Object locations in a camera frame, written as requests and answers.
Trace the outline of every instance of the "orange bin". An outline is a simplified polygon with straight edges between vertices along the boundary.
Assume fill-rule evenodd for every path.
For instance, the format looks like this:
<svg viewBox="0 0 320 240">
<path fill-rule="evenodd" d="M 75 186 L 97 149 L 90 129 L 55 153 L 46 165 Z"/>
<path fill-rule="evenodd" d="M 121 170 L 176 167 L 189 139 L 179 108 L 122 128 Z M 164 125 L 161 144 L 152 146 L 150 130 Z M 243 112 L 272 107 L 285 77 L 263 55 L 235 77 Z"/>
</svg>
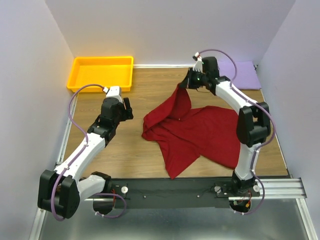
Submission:
<svg viewBox="0 0 320 240">
<path fill-rule="evenodd" d="M 129 92 L 132 86 L 132 56 L 76 57 L 66 87 L 73 92 L 87 84 L 100 84 L 110 88 L 120 86 Z M 98 86 L 89 86 L 82 92 L 101 92 Z"/>
</svg>

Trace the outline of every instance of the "wooden table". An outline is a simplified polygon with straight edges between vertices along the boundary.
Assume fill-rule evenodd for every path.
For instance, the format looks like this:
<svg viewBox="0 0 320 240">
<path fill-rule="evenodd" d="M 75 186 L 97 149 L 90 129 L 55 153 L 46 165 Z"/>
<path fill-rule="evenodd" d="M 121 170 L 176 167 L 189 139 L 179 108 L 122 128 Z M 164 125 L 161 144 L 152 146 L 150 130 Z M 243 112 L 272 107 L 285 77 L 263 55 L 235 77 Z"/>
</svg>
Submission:
<svg viewBox="0 0 320 240">
<path fill-rule="evenodd" d="M 146 68 L 134 69 L 133 84 L 130 92 L 123 92 L 122 97 L 129 97 L 133 109 L 133 120 L 121 122 L 116 136 L 84 172 L 84 176 L 94 171 L 110 175 L 112 178 L 163 178 L 168 177 L 159 145 L 141 137 L 143 117 L 163 103 L 181 82 L 187 70 L 185 68 Z M 230 108 L 219 97 L 211 93 L 188 90 L 192 107 L 208 105 Z M 250 98 L 263 101 L 259 90 L 243 91 Z M 81 93 L 78 97 L 74 120 L 85 130 L 100 114 L 103 93 Z M 67 158 L 83 140 L 83 134 L 71 127 L 67 142 Z M 287 175 L 287 169 L 277 140 L 262 148 L 256 165 L 258 176 Z M 231 176 L 232 170 L 225 168 L 205 157 L 198 158 L 179 177 L 222 177 Z"/>
</svg>

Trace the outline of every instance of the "folded red cloth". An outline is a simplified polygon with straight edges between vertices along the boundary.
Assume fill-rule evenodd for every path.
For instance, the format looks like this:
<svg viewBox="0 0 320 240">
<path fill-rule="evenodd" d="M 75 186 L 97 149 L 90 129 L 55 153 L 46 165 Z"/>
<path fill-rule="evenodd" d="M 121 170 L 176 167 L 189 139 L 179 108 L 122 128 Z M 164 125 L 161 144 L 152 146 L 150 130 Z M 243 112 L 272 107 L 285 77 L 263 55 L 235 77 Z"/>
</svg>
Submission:
<svg viewBox="0 0 320 240">
<path fill-rule="evenodd" d="M 165 102 L 144 117 L 142 137 L 159 144 L 172 179 L 200 155 L 235 169 L 240 152 L 237 119 L 234 110 L 222 107 L 191 109 L 187 90 L 177 86 Z"/>
</svg>

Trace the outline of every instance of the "white wall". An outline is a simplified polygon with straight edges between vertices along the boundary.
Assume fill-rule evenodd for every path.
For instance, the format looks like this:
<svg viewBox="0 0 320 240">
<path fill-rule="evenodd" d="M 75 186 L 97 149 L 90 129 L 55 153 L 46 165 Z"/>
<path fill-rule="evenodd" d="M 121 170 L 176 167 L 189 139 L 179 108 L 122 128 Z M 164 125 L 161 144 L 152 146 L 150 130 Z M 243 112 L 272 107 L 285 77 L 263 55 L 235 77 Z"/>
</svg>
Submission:
<svg viewBox="0 0 320 240">
<path fill-rule="evenodd" d="M 46 0 L 74 56 L 190 64 L 218 48 L 259 61 L 295 0 Z"/>
<path fill-rule="evenodd" d="M 297 0 L 258 67 L 289 172 L 320 236 L 320 1 Z"/>
<path fill-rule="evenodd" d="M 26 240 L 67 120 L 73 56 L 43 0 L 0 1 L 0 239 Z"/>
</svg>

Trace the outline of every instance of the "purple cloth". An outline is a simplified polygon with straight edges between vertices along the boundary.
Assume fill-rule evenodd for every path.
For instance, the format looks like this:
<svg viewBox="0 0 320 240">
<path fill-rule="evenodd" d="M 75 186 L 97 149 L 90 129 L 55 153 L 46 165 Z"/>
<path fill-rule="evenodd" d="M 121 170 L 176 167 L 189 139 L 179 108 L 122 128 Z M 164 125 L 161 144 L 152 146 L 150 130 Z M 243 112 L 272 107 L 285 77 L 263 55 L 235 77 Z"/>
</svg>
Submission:
<svg viewBox="0 0 320 240">
<path fill-rule="evenodd" d="M 220 76 L 227 76 L 230 79 L 233 78 L 235 74 L 235 67 L 231 62 L 219 61 L 218 66 Z M 252 61 L 236 62 L 236 67 L 238 74 L 233 83 L 238 89 L 261 89 L 261 84 Z"/>
</svg>

